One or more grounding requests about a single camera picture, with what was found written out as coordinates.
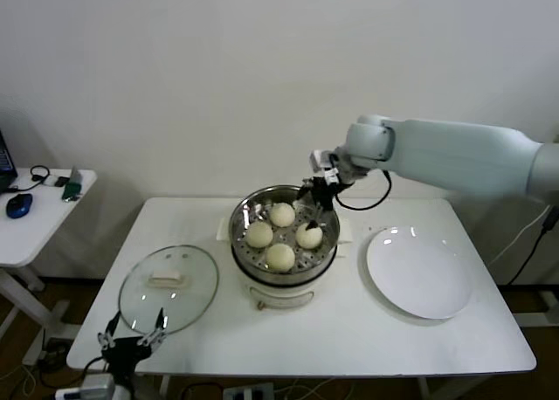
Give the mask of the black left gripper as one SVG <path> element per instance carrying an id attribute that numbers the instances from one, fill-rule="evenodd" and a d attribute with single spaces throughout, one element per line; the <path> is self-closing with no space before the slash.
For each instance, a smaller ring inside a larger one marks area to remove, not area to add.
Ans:
<path id="1" fill-rule="evenodd" d="M 161 307 L 155 320 L 154 329 L 142 337 L 114 339 L 114 332 L 119 324 L 121 313 L 106 325 L 103 333 L 98 333 L 101 355 L 107 363 L 109 372 L 134 372 L 139 362 L 151 356 L 150 346 L 159 346 L 167 336 L 167 316 Z"/>

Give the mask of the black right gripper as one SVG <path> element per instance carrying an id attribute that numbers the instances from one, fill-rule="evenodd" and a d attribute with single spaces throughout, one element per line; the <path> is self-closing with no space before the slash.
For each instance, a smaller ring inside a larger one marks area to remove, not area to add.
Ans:
<path id="1" fill-rule="evenodd" d="M 314 217 L 308 222 L 306 230 L 321 226 L 324 209 L 333 208 L 333 200 L 339 192 L 338 182 L 329 182 L 326 178 L 306 178 L 297 191 L 295 200 L 316 204 Z"/>

